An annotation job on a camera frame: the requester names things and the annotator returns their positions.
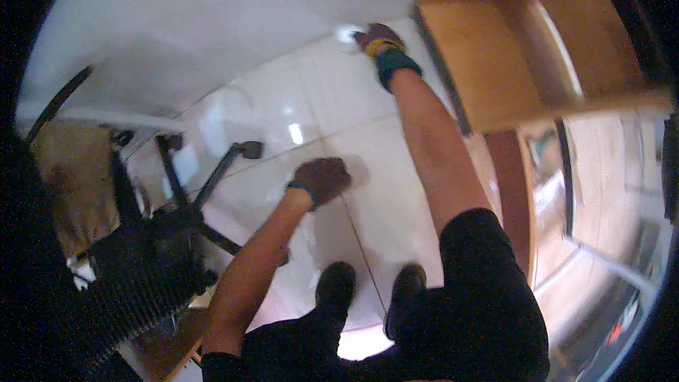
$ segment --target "work glove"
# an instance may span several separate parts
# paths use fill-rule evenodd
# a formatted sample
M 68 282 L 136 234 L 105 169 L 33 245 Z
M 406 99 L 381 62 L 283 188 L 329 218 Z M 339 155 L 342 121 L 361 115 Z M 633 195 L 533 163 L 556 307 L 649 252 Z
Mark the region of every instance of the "work glove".
M 403 40 L 385 24 L 372 23 L 368 28 L 367 33 L 357 32 L 354 34 L 354 38 L 361 47 L 361 51 L 365 52 L 371 59 L 376 58 L 377 48 L 381 45 L 388 45 L 390 48 L 397 48 L 401 52 L 405 52 Z
M 295 171 L 288 188 L 307 191 L 314 206 L 311 211 L 327 204 L 351 184 L 351 175 L 346 172 L 342 158 L 317 158 L 301 164 Z
M 409 68 L 422 75 L 420 66 L 405 54 L 403 40 L 385 24 L 370 24 L 367 33 L 354 34 L 361 50 L 375 63 L 379 83 L 391 92 L 391 79 L 395 71 Z

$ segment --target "hand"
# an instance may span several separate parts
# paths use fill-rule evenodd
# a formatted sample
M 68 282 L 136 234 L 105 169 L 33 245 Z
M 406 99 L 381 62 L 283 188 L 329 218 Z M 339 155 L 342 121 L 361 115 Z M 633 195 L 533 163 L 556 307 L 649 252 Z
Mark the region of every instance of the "hand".
M 317 158 L 299 166 L 291 184 L 309 193 L 314 201 L 313 211 L 344 192 L 351 184 L 351 175 L 341 158 Z
M 354 38 L 356 39 L 356 43 L 359 44 L 359 47 L 361 47 L 361 51 L 366 52 L 366 48 L 370 44 L 371 41 L 382 38 L 389 40 L 397 45 L 400 45 L 399 47 L 401 50 L 405 50 L 405 45 L 403 44 L 403 40 L 399 37 L 394 30 L 391 28 L 387 27 L 385 24 L 378 24 L 378 23 L 372 23 L 368 26 L 369 30 L 367 33 L 355 33 Z M 377 49 L 377 53 L 382 52 L 385 49 L 395 47 L 393 45 L 390 45 L 388 43 L 384 43 L 383 45 L 380 45 Z

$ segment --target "office chair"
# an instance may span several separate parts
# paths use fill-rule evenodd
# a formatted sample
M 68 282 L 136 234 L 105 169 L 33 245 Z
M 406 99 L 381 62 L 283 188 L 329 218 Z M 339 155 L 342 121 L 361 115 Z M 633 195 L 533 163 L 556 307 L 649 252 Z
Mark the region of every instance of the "office chair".
M 33 125 L 27 136 L 29 142 L 92 71 L 92 66 L 83 69 L 57 93 Z M 133 136 L 133 132 L 123 131 L 112 140 L 125 146 Z M 63 316 L 62 325 L 64 338 L 69 340 L 85 378 L 95 375 L 118 346 L 171 318 L 196 294 L 216 283 L 218 275 L 203 265 L 197 248 L 199 237 L 234 256 L 241 249 L 205 223 L 201 208 L 233 161 L 239 155 L 259 159 L 263 144 L 246 141 L 231 145 L 190 201 L 171 157 L 172 150 L 181 149 L 181 136 L 157 135 L 155 143 L 172 188 L 172 206 L 144 218 L 120 152 L 114 150 L 110 159 L 120 225 L 78 256 L 89 259 L 97 280 L 86 290 L 74 291 L 73 298 L 68 299 L 72 312 Z

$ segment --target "white wall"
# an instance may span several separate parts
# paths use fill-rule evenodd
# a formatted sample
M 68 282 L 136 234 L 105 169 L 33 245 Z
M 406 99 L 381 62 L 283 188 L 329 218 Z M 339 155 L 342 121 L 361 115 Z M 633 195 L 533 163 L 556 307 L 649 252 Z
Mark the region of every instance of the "white wall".
M 67 108 L 175 116 L 252 66 L 340 22 L 407 15 L 413 0 L 56 0 L 31 55 L 18 116 L 35 116 L 85 65 Z

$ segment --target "black shoe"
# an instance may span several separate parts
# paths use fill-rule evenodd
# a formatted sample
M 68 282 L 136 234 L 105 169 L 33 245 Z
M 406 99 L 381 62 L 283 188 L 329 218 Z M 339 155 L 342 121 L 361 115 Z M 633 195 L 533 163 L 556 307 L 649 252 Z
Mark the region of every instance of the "black shoe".
M 384 323 L 387 338 L 397 341 L 403 312 L 414 294 L 426 290 L 426 272 L 421 265 L 411 262 L 403 266 L 391 290 L 391 304 Z
M 356 287 L 356 271 L 343 261 L 329 265 L 320 275 L 316 287 L 316 307 L 346 312 Z

